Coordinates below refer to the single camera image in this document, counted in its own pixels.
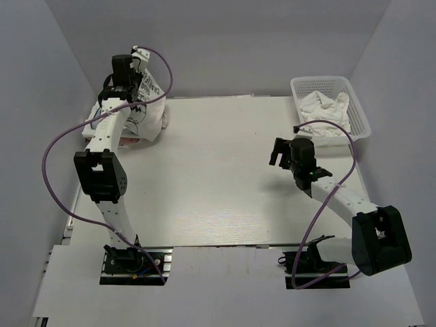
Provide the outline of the white green Charlie Brown shirt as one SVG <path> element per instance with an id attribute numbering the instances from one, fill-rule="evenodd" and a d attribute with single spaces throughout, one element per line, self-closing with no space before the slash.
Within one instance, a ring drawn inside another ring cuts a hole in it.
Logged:
<path id="1" fill-rule="evenodd" d="M 163 94 L 164 90 L 156 83 L 150 71 L 145 69 L 138 89 L 138 101 L 149 102 Z M 125 123 L 122 137 L 153 142 L 167 125 L 166 98 L 163 97 L 152 104 L 133 109 Z"/>

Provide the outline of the pink shirt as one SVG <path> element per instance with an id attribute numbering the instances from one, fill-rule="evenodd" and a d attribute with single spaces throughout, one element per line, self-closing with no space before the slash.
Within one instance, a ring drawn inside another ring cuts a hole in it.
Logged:
<path id="1" fill-rule="evenodd" d="M 132 146 L 139 143 L 139 141 L 140 139 L 138 138 L 121 138 L 119 141 L 119 146 Z"/>

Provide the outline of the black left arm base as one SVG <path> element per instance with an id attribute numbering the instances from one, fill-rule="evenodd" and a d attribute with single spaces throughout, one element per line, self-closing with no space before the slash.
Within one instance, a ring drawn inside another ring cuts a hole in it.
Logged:
<path id="1" fill-rule="evenodd" d="M 149 259 L 143 252 L 136 249 L 116 249 L 104 246 L 105 255 L 99 278 L 100 285 L 121 286 L 163 286 L 159 268 L 164 279 L 170 274 L 172 262 L 171 249 L 151 249 Z"/>

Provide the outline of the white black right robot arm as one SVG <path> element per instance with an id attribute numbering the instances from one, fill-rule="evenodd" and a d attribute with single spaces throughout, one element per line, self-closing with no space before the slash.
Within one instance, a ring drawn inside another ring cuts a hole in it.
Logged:
<path id="1" fill-rule="evenodd" d="M 411 261 L 412 252 L 401 214 L 393 206 L 378 206 L 340 184 L 319 167 L 315 147 L 306 138 L 277 138 L 269 164 L 292 172 L 297 188 L 338 215 L 351 229 L 349 238 L 320 236 L 294 263 L 314 272 L 350 264 L 372 276 Z"/>

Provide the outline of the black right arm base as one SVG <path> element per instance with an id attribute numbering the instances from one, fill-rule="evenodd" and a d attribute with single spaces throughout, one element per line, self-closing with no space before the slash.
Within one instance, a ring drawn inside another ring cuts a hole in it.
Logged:
<path id="1" fill-rule="evenodd" d="M 305 247 L 300 254 L 297 269 L 296 269 L 296 285 L 304 285 L 340 266 L 337 262 L 322 262 L 320 255 L 315 252 L 315 246 L 322 240 L 332 238 L 332 236 L 322 235 L 315 240 L 309 242 L 309 246 Z M 285 285 L 287 290 L 292 290 L 292 267 L 296 258 L 297 251 L 286 251 L 277 260 L 278 265 L 284 267 Z M 309 286 L 309 289 L 327 290 L 327 289 L 349 289 L 349 277 L 347 267 L 343 267 L 335 274 Z"/>

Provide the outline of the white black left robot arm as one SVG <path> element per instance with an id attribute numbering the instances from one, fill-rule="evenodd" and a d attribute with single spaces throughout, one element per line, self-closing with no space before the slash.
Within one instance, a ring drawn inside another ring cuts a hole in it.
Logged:
<path id="1" fill-rule="evenodd" d="M 83 192 L 98 207 L 104 223 L 110 227 L 110 246 L 127 249 L 140 246 L 127 214 L 123 196 L 127 174 L 116 153 L 131 108 L 114 108 L 133 103 L 138 98 L 138 73 L 113 73 L 104 82 L 97 98 L 99 118 L 85 150 L 74 155 L 74 165 Z"/>

